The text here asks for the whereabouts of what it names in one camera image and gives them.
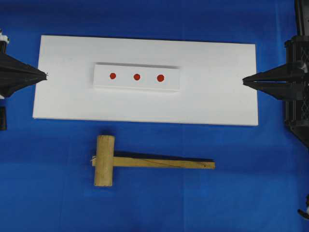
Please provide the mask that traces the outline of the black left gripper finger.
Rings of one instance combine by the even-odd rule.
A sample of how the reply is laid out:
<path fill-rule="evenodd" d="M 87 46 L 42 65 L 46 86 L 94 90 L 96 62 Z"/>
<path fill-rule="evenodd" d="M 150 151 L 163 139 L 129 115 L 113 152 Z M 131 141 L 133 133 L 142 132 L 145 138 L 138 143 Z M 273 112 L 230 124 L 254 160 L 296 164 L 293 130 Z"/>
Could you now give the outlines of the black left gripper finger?
<path fill-rule="evenodd" d="M 0 71 L 3 73 L 18 73 L 18 74 L 32 74 L 47 78 L 47 74 L 34 68 L 31 65 L 25 64 L 5 53 L 0 54 Z"/>
<path fill-rule="evenodd" d="M 34 78 L 1 78 L 0 79 L 0 95 L 7 98 L 12 96 L 16 91 L 27 86 L 34 85 L 40 81 L 45 81 L 47 78 L 34 77 Z"/>

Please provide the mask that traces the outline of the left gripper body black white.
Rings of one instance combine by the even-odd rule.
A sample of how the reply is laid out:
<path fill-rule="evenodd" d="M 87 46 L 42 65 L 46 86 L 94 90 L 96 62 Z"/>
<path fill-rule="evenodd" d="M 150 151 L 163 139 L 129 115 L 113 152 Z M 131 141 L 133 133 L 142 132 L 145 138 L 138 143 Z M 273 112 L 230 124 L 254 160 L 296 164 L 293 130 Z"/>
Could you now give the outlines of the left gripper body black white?
<path fill-rule="evenodd" d="M 10 39 L 8 36 L 2 34 L 2 30 L 0 30 L 0 52 L 6 53 L 7 45 L 9 44 Z"/>

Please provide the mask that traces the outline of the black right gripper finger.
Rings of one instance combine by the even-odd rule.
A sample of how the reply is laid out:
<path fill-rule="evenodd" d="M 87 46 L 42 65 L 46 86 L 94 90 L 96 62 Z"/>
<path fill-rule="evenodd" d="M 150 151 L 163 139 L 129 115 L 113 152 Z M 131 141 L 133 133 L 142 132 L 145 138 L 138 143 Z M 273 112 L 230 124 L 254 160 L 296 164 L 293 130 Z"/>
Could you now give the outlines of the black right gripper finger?
<path fill-rule="evenodd" d="M 302 101 L 309 98 L 309 87 L 304 84 L 243 82 L 245 86 L 259 90 L 283 101 Z"/>
<path fill-rule="evenodd" d="M 289 82 L 302 80 L 309 74 L 307 63 L 287 63 L 274 69 L 243 78 L 243 82 Z"/>

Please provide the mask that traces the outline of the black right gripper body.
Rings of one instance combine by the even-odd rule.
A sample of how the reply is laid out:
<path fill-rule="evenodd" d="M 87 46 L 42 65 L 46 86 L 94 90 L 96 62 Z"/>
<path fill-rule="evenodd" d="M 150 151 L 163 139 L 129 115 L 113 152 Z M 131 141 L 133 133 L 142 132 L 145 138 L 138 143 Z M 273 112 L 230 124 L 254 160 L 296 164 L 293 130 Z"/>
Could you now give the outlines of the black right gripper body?
<path fill-rule="evenodd" d="M 285 123 L 290 127 L 309 125 L 309 37 L 294 36 L 285 42 L 291 96 L 285 104 Z"/>

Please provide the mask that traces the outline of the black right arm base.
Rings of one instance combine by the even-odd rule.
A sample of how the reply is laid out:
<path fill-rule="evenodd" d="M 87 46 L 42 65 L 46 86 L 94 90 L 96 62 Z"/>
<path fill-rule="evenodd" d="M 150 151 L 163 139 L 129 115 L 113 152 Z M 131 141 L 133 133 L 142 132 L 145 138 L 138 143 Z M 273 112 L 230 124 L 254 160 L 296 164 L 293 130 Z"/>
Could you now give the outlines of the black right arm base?
<path fill-rule="evenodd" d="M 309 35 L 309 0 L 295 0 L 297 34 Z"/>

